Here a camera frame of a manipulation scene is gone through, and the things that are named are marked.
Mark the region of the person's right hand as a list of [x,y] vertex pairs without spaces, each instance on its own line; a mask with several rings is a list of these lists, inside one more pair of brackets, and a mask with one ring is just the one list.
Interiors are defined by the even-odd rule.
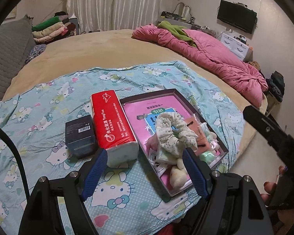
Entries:
[[264,188],[265,193],[261,194],[261,198],[262,198],[265,206],[270,205],[272,198],[273,198],[273,195],[276,191],[279,178],[281,175],[283,175],[285,173],[286,167],[281,165],[281,166],[279,166],[278,170],[279,170],[279,174],[278,174],[275,182],[266,181],[263,184],[263,188]]

